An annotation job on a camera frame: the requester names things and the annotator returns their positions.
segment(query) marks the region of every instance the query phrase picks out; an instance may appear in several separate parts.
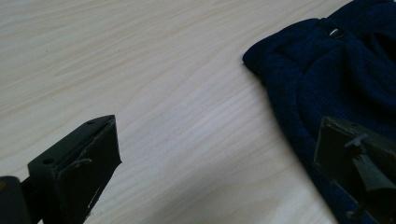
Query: wooden table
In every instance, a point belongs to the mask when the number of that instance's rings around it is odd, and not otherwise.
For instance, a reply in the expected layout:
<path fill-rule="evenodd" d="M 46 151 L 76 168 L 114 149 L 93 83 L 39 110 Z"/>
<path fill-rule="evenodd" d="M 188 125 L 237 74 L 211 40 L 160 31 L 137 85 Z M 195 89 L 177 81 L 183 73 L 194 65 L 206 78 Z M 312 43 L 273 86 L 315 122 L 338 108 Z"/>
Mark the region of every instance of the wooden table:
<path fill-rule="evenodd" d="M 341 0 L 1 0 L 0 175 L 114 114 L 86 223 L 334 223 L 243 53 Z"/>

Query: navy blue fabric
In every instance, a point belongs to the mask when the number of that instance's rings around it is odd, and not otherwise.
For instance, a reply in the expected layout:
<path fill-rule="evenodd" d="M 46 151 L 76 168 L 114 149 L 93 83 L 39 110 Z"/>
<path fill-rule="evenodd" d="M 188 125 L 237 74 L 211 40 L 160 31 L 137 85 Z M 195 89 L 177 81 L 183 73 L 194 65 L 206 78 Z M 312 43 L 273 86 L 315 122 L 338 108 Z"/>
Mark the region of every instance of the navy blue fabric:
<path fill-rule="evenodd" d="M 329 35 L 338 29 L 343 36 Z M 356 0 L 325 19 L 297 22 L 251 47 L 245 65 L 262 80 L 278 124 L 340 223 L 357 209 L 315 169 L 321 118 L 347 119 L 396 141 L 396 3 Z"/>

